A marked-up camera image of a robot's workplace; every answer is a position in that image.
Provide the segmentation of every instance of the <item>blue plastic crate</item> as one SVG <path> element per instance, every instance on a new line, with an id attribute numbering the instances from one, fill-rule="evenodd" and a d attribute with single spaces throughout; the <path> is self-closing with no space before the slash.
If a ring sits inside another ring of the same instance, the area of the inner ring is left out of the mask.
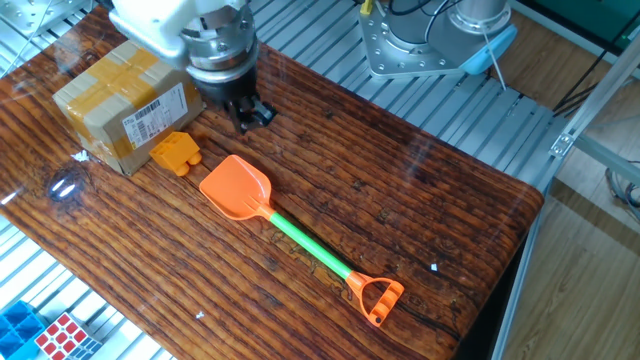
<path id="1" fill-rule="evenodd" d="M 6 360 L 32 360 L 40 349 L 35 338 L 45 324 L 23 301 L 13 304 L 0 315 L 0 355 Z"/>

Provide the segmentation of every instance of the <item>orange shovel grip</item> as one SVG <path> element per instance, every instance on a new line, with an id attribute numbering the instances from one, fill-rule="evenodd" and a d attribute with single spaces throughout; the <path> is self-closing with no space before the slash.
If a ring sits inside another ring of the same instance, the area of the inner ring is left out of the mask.
<path id="1" fill-rule="evenodd" d="M 376 282 L 385 282 L 389 283 L 389 287 L 382 294 L 378 303 L 373 306 L 371 312 L 367 312 L 367 309 L 364 307 L 364 302 L 362 300 L 362 292 L 364 288 Z M 370 323 L 375 325 L 376 327 L 380 327 L 384 319 L 387 318 L 391 309 L 395 306 L 396 302 L 400 298 L 400 295 L 404 292 L 404 286 L 402 286 L 399 282 L 393 281 L 387 278 L 371 278 L 367 275 L 361 274 L 359 272 L 352 271 L 351 274 L 347 277 L 347 284 L 353 290 L 353 293 L 356 295 L 358 300 L 360 300 L 360 309 L 362 309 L 362 313 L 367 317 Z"/>

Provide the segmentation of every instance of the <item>wooden floor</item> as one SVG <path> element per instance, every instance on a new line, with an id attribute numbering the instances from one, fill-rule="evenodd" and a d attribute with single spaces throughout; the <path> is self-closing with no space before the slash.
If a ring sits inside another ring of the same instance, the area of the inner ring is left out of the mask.
<path id="1" fill-rule="evenodd" d="M 553 107 L 595 56 L 520 14 L 500 61 L 507 83 Z M 599 65 L 581 89 L 609 69 Z M 640 84 L 616 94 L 587 133 L 640 160 Z M 505 359 L 640 359 L 640 224 L 614 200 L 604 166 L 573 150 L 557 175 Z"/>

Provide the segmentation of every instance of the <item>orange shovel blade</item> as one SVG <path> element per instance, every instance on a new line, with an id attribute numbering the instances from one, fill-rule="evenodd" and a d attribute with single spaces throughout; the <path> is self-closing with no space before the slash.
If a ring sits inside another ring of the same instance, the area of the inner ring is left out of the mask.
<path id="1" fill-rule="evenodd" d="M 233 220 L 256 215 L 267 219 L 271 182 L 258 169 L 237 155 L 230 155 L 200 183 L 200 191 L 222 213 Z"/>

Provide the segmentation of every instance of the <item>green shovel handle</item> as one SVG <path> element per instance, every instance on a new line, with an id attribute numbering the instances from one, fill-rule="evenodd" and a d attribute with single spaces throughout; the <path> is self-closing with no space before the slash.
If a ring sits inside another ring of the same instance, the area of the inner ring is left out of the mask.
<path id="1" fill-rule="evenodd" d="M 349 269 L 347 265 L 343 264 L 335 256 L 331 255 L 322 246 L 318 245 L 317 242 L 313 241 L 305 233 L 300 231 L 300 229 L 298 229 L 292 223 L 290 223 L 287 219 L 282 217 L 282 215 L 278 213 L 274 213 L 273 215 L 271 215 L 271 218 L 269 220 L 273 225 L 278 227 L 278 229 L 282 230 L 282 232 L 287 234 L 290 238 L 295 240 L 295 242 L 297 242 L 300 246 L 305 248 L 305 250 L 310 252 L 311 255 L 315 256 L 323 264 L 327 265 L 329 269 L 333 270 L 336 274 L 340 275 L 340 277 L 342 277 L 343 279 L 345 280 L 347 279 L 347 277 L 351 273 L 351 269 Z"/>

